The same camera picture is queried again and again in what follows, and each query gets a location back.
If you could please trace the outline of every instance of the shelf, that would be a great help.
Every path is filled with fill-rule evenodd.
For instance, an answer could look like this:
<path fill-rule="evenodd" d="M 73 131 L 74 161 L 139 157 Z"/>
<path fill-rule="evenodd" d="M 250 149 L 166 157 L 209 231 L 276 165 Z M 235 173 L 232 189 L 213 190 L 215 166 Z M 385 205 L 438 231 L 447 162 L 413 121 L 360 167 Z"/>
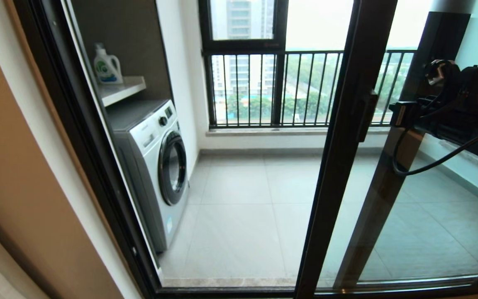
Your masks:
<path fill-rule="evenodd" d="M 124 76 L 123 84 L 101 85 L 99 83 L 99 95 L 104 106 L 110 106 L 134 93 L 146 88 L 145 79 L 142 76 Z"/>

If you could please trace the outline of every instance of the window sill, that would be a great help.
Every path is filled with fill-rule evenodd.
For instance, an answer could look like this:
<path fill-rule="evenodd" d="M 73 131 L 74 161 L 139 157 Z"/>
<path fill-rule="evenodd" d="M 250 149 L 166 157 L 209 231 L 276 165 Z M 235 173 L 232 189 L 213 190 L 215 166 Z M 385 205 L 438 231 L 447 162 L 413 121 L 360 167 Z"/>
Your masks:
<path fill-rule="evenodd" d="M 370 135 L 386 135 L 390 127 L 371 127 Z M 210 129 L 205 133 L 207 137 L 228 136 L 325 136 L 328 132 L 326 127 L 268 127 L 267 129 Z"/>

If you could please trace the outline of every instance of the washing machine door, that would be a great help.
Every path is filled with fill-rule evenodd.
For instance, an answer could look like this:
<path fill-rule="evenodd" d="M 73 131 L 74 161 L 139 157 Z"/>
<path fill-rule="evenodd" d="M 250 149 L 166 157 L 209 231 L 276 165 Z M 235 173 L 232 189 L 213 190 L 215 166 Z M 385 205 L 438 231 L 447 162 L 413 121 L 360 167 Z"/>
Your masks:
<path fill-rule="evenodd" d="M 187 185 L 185 148 L 176 131 L 165 134 L 160 148 L 158 180 L 163 200 L 174 206 L 182 198 Z"/>

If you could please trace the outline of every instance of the metal railing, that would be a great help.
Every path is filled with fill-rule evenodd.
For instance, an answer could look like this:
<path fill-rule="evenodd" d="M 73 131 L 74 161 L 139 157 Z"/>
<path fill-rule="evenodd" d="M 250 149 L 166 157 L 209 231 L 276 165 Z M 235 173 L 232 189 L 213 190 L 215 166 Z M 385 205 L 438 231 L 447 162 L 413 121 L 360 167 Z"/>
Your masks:
<path fill-rule="evenodd" d="M 387 50 L 372 125 L 387 125 L 416 50 Z M 210 127 L 326 127 L 344 51 L 205 57 Z"/>

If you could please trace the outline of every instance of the washing machine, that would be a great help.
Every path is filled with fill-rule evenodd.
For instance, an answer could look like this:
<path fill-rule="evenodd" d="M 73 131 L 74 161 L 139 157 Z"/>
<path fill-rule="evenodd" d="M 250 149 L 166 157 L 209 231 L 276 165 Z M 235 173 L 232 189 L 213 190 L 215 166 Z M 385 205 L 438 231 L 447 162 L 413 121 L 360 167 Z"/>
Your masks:
<path fill-rule="evenodd" d="M 171 100 L 109 107 L 118 156 L 154 250 L 169 248 L 188 196 L 186 154 Z"/>

